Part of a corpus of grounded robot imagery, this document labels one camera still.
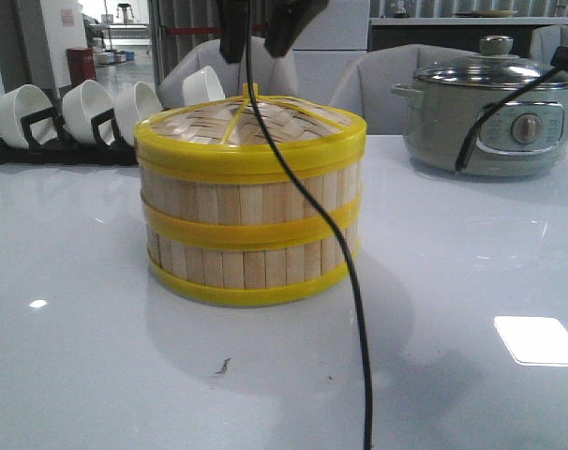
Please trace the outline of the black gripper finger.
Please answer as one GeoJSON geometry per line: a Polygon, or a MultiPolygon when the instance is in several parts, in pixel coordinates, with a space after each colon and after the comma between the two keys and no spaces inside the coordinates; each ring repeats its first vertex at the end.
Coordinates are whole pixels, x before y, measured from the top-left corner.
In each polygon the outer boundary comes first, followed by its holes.
{"type": "Polygon", "coordinates": [[[303,30],[328,4],[328,0],[275,1],[264,41],[266,51],[274,58],[285,56],[303,30]]]}
{"type": "Polygon", "coordinates": [[[227,64],[239,64],[251,24],[251,2],[217,0],[220,28],[219,51],[227,64]]]}

